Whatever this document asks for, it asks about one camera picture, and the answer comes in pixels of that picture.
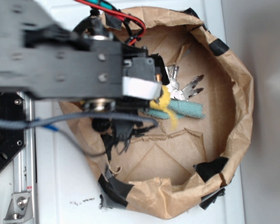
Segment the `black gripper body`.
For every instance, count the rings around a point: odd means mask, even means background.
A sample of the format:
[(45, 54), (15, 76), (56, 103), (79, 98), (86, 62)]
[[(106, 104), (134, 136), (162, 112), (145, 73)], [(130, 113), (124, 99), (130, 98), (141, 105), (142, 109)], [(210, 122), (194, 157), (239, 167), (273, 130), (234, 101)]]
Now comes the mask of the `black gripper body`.
[(146, 48), (123, 46), (122, 95), (141, 100), (161, 96), (162, 86), (169, 84), (163, 58), (149, 54)]

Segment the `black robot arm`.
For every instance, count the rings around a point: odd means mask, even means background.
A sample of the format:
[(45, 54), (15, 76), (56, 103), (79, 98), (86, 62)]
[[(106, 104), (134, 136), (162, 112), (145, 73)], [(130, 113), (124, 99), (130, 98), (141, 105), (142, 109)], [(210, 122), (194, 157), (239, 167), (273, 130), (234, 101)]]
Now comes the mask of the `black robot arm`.
[(163, 93), (154, 59), (92, 24), (94, 35), (79, 35), (35, 1), (0, 0), (0, 92), (83, 101), (86, 111), (147, 110)]

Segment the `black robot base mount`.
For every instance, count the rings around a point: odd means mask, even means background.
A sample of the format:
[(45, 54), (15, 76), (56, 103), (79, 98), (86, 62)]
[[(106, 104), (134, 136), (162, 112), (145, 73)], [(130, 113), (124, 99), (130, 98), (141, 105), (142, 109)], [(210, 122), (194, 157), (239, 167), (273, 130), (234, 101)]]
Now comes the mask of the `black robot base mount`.
[[(25, 100), (17, 93), (0, 93), (0, 119), (25, 120)], [(25, 145), (25, 131), (0, 129), (0, 173)]]

